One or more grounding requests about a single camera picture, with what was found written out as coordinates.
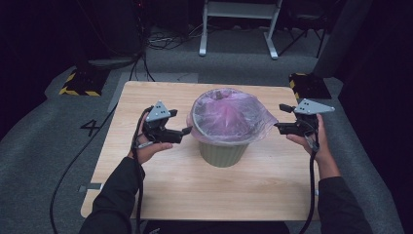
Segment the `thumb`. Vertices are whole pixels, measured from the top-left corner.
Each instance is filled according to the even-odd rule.
[[[154,143],[138,150],[138,161],[143,164],[149,161],[154,154],[173,148],[171,143]]]
[[[173,144],[171,143],[167,143],[167,142],[166,143],[154,143],[148,146],[148,151],[151,154],[155,154],[155,153],[158,153],[158,152],[161,152],[167,149],[171,149],[171,148],[173,148]]]
[[[294,143],[298,143],[298,144],[303,145],[303,146],[307,145],[307,141],[301,136],[287,135],[286,138],[291,140]]]

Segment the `pink object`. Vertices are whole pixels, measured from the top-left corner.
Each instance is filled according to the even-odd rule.
[[[249,144],[264,138],[276,123],[257,97],[230,88],[202,94],[187,118],[194,138],[215,145]]]

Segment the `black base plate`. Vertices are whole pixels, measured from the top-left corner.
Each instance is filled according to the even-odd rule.
[[[73,70],[60,90],[60,95],[101,96],[110,70],[82,72]]]
[[[289,75],[288,80],[296,98],[331,99],[323,79],[313,74],[293,73]]]

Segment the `white metal stand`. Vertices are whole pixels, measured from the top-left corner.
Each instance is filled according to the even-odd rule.
[[[230,3],[205,0],[200,56],[203,57],[207,54],[207,17],[229,17],[271,20],[270,30],[264,32],[264,37],[271,58],[278,59],[279,55],[274,47],[272,36],[281,5],[282,0],[277,0],[276,4]]]

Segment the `hand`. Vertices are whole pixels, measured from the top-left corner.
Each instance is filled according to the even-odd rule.
[[[316,155],[316,161],[322,160],[325,157],[331,156],[330,149],[328,147],[327,135],[325,133],[324,122],[322,120],[322,116],[320,114],[317,114],[317,118],[319,119],[319,152]],[[304,137],[297,136],[297,135],[287,135],[286,138],[295,143],[302,145],[309,154],[312,153],[312,149],[310,148],[309,143],[306,141]]]
[[[341,176],[340,171],[335,163],[335,160],[328,147],[327,135],[325,133],[324,121],[320,114],[317,114],[319,119],[319,152],[316,154],[316,162],[319,165],[319,178]],[[312,150],[305,138],[296,135],[287,135],[287,139],[302,145],[306,151],[311,154]]]
[[[143,127],[143,123],[146,120],[146,116],[148,115],[148,113],[146,113],[143,118],[142,118],[142,123],[139,126],[139,131],[138,131],[138,136],[140,136],[138,138],[140,144],[149,142],[149,139],[142,134],[142,127]],[[146,147],[140,148],[140,149],[133,149],[136,150],[137,152],[137,161],[139,162],[139,164],[144,164],[147,161],[149,161],[155,153],[158,153],[160,151],[166,150],[166,149],[171,149],[173,148],[173,145],[169,142],[166,143],[153,143],[150,144]],[[133,153],[132,151],[129,152],[128,157],[133,158]]]

